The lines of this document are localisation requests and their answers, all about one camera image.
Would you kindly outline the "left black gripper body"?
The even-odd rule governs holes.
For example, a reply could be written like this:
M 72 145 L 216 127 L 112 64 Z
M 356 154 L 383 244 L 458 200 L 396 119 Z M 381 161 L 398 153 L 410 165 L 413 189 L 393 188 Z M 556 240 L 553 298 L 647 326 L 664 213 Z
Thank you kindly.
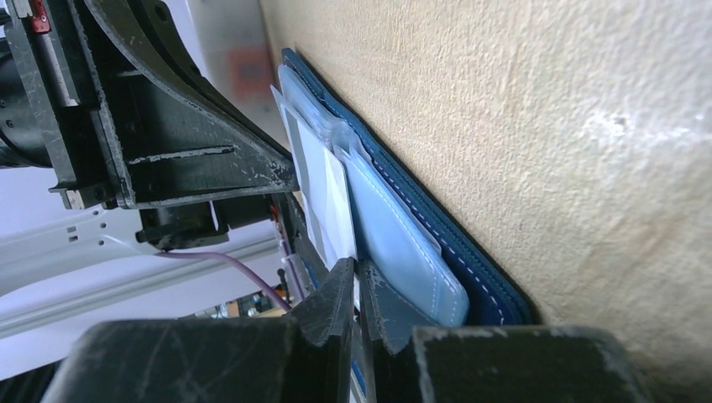
M 121 207 L 111 182 L 96 72 L 87 55 L 86 1 L 1 4 L 1 166 L 55 172 L 65 207 Z M 139 213 L 135 238 L 158 250 L 225 242 L 228 230 L 258 218 L 269 194 Z

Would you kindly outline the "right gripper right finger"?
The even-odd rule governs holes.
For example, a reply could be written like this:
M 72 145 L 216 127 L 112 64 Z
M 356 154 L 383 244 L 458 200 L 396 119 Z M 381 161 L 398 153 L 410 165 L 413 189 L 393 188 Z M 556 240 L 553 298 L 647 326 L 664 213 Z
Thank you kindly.
M 433 322 L 400 296 L 375 263 L 359 262 L 361 366 L 369 402 L 421 402 L 414 327 Z

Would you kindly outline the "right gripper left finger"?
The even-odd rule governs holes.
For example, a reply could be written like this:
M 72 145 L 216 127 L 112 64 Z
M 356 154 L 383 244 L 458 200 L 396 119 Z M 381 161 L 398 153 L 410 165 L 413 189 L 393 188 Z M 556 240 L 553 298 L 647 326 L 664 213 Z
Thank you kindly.
M 288 402 L 349 400 L 356 260 L 340 259 L 289 317 L 298 332 L 286 367 Z

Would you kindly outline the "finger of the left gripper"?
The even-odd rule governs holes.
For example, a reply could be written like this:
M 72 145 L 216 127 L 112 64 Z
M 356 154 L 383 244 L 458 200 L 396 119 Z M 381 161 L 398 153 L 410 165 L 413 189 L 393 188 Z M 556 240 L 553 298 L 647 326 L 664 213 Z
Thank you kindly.
M 161 1 L 86 1 L 111 182 L 124 208 L 294 191 L 291 154 L 204 76 Z

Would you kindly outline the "blue card holder wallet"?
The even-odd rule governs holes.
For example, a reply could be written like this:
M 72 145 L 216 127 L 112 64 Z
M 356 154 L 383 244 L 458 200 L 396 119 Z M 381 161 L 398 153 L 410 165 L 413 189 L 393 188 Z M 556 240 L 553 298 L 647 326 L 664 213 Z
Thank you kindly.
M 363 260 L 433 322 L 414 327 L 412 342 L 419 385 L 433 385 L 436 401 L 523 400 L 523 383 L 532 377 L 526 329 L 535 321 L 525 294 L 296 51 L 283 50 L 278 82 L 276 89 L 317 126 L 345 170 L 358 254 L 351 370 L 359 400 L 368 401 L 361 369 Z

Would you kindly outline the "white card black stripe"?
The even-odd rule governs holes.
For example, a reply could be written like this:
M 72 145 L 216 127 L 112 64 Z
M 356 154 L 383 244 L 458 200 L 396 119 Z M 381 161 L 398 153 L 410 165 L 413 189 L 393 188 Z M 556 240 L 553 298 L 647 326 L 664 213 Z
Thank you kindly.
M 357 245 L 342 162 L 327 138 L 275 87 L 271 88 L 285 126 L 306 213 L 307 235 L 328 269 L 357 258 Z

